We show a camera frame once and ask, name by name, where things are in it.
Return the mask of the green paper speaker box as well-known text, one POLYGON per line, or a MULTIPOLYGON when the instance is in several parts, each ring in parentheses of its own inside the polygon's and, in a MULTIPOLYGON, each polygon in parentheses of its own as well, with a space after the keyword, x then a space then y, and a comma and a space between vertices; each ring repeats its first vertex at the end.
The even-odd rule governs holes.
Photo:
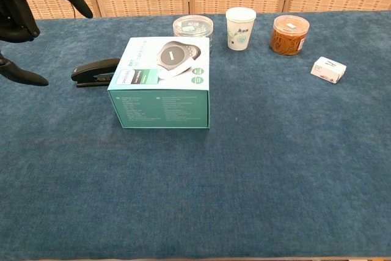
POLYGON ((108 86, 123 128, 209 128, 208 37, 132 37, 108 86), (159 79, 160 59, 193 58, 182 74, 159 79))

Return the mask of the small white staple box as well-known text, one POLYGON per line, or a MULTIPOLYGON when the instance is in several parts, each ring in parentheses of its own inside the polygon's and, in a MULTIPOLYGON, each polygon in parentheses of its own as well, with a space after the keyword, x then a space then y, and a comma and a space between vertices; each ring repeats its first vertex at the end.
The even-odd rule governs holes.
POLYGON ((310 74, 336 84, 345 71, 346 65, 321 56, 314 62, 310 74))

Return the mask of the black stapler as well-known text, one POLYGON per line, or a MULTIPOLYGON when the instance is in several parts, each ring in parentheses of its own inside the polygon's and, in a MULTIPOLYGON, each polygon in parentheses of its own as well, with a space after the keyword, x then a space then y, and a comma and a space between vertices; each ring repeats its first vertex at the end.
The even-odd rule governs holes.
POLYGON ((73 70, 71 79, 77 87, 108 86, 119 62, 112 58, 81 65, 73 70))

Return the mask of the clear jar of binder clips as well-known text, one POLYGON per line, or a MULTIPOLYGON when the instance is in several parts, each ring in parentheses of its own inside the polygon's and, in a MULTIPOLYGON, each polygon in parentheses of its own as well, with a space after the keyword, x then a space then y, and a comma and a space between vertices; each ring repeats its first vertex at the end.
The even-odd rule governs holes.
POLYGON ((185 15, 177 18, 172 25, 177 37, 208 37, 210 52, 213 50, 213 21, 202 15, 185 15))

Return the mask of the white paper cup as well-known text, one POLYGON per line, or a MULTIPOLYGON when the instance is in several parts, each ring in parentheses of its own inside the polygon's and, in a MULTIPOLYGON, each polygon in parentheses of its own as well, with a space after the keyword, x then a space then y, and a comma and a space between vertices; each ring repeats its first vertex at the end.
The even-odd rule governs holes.
POLYGON ((247 49, 256 16, 256 11, 247 7, 232 7, 226 11, 227 44, 231 50, 247 49))

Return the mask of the clear jar of rubber bands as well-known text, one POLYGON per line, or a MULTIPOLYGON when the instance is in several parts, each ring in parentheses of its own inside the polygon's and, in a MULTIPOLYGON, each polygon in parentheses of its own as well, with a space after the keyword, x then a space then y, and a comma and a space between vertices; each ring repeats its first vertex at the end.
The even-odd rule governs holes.
POLYGON ((310 23, 303 17, 281 15, 274 19, 269 47, 277 54, 297 55, 304 45, 310 23))

